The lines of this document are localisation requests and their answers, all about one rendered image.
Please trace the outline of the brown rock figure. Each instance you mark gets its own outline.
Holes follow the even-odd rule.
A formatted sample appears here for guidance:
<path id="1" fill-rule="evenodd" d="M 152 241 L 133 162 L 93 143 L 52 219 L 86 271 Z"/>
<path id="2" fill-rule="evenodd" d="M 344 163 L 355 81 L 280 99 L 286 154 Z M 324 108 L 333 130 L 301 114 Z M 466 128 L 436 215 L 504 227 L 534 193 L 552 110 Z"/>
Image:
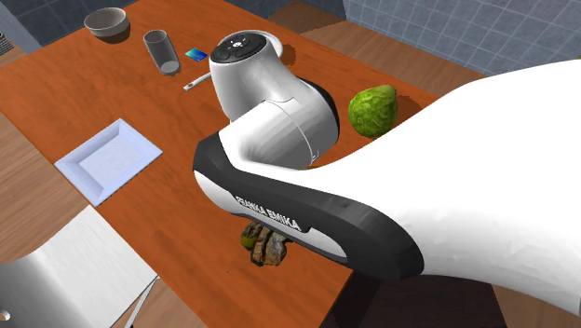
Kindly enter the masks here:
<path id="1" fill-rule="evenodd" d="M 240 235 L 241 245 L 258 267 L 279 266 L 287 254 L 288 242 L 291 240 L 257 222 L 247 225 Z"/>

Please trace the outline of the green bumpy fruit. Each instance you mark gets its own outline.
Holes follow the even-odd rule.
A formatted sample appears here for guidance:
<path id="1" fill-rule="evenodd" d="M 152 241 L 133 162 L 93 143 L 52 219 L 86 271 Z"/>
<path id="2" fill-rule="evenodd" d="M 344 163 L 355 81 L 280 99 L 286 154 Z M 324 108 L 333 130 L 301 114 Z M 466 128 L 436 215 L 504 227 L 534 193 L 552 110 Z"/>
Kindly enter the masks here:
<path id="1" fill-rule="evenodd" d="M 397 91 L 382 85 L 359 92 L 348 105 L 348 119 L 364 137 L 378 138 L 389 132 L 398 115 Z"/>

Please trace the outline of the grey cup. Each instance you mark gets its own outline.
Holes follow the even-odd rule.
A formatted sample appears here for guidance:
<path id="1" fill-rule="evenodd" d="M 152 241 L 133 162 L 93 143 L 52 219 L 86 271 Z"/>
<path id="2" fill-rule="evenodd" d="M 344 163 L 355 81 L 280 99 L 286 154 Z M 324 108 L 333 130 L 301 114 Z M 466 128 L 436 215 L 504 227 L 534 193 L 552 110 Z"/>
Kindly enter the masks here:
<path id="1" fill-rule="evenodd" d="M 143 36 L 143 42 L 155 66 L 163 75 L 175 75 L 181 65 L 174 46 L 164 30 L 152 30 Z"/>

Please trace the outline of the white square plate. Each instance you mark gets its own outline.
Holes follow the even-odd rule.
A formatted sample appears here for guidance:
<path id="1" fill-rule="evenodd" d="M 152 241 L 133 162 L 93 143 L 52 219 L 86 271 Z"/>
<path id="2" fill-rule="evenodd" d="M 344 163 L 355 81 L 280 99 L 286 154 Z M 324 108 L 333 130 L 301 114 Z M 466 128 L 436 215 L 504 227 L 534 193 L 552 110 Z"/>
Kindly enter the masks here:
<path id="1" fill-rule="evenodd" d="M 162 154 L 119 118 L 56 161 L 55 167 L 98 207 Z"/>

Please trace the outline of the dark robot stand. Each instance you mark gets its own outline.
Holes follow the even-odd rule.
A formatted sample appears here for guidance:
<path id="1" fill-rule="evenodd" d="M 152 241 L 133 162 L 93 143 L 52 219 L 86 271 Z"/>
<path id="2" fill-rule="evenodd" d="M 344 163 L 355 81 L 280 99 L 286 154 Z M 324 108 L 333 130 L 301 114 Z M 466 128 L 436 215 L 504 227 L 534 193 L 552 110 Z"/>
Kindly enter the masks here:
<path id="1" fill-rule="evenodd" d="M 319 328 L 507 328 L 490 284 L 442 276 L 382 281 L 353 272 Z"/>

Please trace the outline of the grey bowl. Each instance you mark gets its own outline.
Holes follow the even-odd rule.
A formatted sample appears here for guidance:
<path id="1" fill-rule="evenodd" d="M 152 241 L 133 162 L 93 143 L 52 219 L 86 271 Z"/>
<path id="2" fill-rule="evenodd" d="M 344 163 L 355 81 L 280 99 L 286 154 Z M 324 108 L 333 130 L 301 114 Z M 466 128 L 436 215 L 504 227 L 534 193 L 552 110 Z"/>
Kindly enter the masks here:
<path id="1" fill-rule="evenodd" d="M 95 36 L 109 37 L 125 31 L 129 27 L 129 20 L 124 9 L 104 7 L 87 15 L 84 25 Z"/>

